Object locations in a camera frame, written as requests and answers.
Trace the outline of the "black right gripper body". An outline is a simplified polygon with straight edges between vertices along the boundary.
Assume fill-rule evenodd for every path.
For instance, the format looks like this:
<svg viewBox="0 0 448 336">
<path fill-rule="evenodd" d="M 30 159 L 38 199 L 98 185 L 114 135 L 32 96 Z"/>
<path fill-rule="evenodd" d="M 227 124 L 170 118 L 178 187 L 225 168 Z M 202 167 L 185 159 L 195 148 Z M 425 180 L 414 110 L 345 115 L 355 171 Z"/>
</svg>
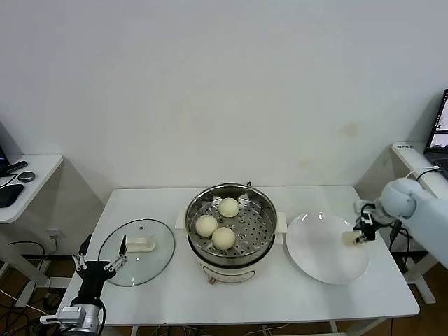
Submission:
<svg viewBox="0 0 448 336">
<path fill-rule="evenodd" d="M 365 237 L 367 242 L 373 242 L 376 239 L 377 227 L 370 219 L 359 218 L 356 221 L 355 228 L 361 230 L 361 234 L 357 237 Z"/>
</svg>

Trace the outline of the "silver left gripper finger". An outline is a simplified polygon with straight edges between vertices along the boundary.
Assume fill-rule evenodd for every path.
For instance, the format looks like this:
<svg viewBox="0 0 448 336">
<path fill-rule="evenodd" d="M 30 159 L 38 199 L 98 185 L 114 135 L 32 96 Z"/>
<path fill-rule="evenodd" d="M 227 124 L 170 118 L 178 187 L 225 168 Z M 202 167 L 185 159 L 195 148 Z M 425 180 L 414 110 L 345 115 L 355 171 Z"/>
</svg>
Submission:
<svg viewBox="0 0 448 336">
<path fill-rule="evenodd" d="M 115 257 L 109 264 L 107 264 L 104 267 L 106 271 L 117 272 L 127 262 L 126 242 L 127 242 L 127 236 L 124 235 L 118 249 L 118 256 Z"/>
<path fill-rule="evenodd" d="M 85 241 L 80 245 L 80 248 L 77 253 L 72 255 L 74 264 L 76 266 L 76 271 L 86 270 L 87 265 L 85 261 L 85 256 L 88 252 L 88 248 L 90 245 L 91 235 L 89 234 Z"/>
</svg>

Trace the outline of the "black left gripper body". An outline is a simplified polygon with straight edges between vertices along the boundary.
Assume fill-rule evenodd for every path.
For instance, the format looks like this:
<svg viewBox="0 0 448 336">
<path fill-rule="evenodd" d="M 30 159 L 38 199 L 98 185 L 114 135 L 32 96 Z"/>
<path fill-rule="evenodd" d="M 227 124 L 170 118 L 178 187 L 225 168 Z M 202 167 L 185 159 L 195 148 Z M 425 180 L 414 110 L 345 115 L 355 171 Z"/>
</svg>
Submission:
<svg viewBox="0 0 448 336">
<path fill-rule="evenodd" d="M 102 307 L 101 295 L 104 283 L 116 275 L 114 269 L 105 269 L 108 264 L 106 261 L 87 261 L 86 268 L 78 272 L 83 280 L 78 292 L 80 305 Z"/>
</svg>

